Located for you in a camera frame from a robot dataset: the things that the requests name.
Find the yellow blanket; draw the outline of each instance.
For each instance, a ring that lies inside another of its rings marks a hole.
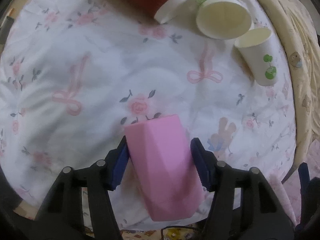
[[[299,0],[258,0],[269,16],[287,54],[293,86],[297,147],[293,168],[320,139],[320,48],[307,9]]]

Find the cartoon bear print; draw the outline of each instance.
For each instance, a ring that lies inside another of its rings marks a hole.
[[[219,160],[225,160],[225,150],[229,147],[233,140],[232,134],[236,131],[236,125],[232,122],[228,124],[228,119],[222,117],[219,120],[219,130],[208,139],[209,150],[214,152],[214,155]]]
[[[302,60],[298,52],[294,52],[289,57],[289,63],[291,66],[294,66],[296,68],[302,67]]]
[[[308,97],[308,95],[305,95],[303,101],[302,101],[302,106],[306,108],[307,113],[310,113],[310,109],[311,109],[311,100]]]

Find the black cable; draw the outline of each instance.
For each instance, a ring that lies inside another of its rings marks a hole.
[[[185,229],[192,229],[194,231],[199,231],[201,232],[202,230],[199,229],[199,228],[194,228],[194,227],[188,227],[188,226],[172,226],[172,227],[165,227],[165,228],[162,228],[160,233],[161,233],[161,240],[164,240],[164,236],[163,236],[163,230],[165,229],[168,229],[168,228],[185,228]]]

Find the cup rim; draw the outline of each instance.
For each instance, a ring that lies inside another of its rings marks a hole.
[[[204,13],[204,10],[206,9],[207,6],[210,6],[212,4],[218,4],[218,3],[233,3],[233,4],[236,4],[237,6],[241,7],[245,12],[246,12],[246,26],[245,28],[243,28],[243,33],[240,34],[240,37],[242,35],[244,35],[245,33],[248,32],[248,30],[250,29],[251,27],[251,24],[252,24],[252,16],[249,12],[249,10],[242,4],[240,3],[238,0],[207,0],[205,1],[203,4],[200,5],[200,8],[198,10],[198,13],[197,13],[197,16],[196,16],[196,24],[197,24],[197,27],[198,29],[206,36],[210,37],[210,38],[214,38],[214,39],[219,39],[219,40],[232,40],[232,39],[235,39],[235,38],[238,38],[239,35],[234,35],[234,36],[229,36],[229,37],[223,37],[223,36],[218,36],[218,35],[212,35],[210,34],[210,32],[207,30],[207,28],[205,28],[203,25],[202,25],[202,20],[200,19],[201,15]]]
[[[254,44],[254,45],[250,45],[250,46],[239,46],[239,42],[241,39],[245,39],[246,38],[246,35],[250,32],[257,32],[258,30],[269,30],[269,36],[264,39],[263,41],[257,43],[257,44]],[[260,28],[255,28],[255,29],[251,29],[251,30],[248,30],[245,34],[243,34],[242,36],[238,37],[236,40],[235,40],[235,47],[238,48],[238,49],[247,49],[247,48],[252,48],[252,47],[255,47],[255,46],[258,46],[262,43],[265,43],[266,41],[270,40],[270,38],[272,37],[273,35],[273,31],[269,28],[265,28],[265,27],[260,27]]]

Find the cup lid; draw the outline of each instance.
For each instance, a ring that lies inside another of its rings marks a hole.
[[[156,12],[154,19],[160,24],[170,21],[182,11],[182,6],[187,5],[187,1],[188,0],[168,0]]]

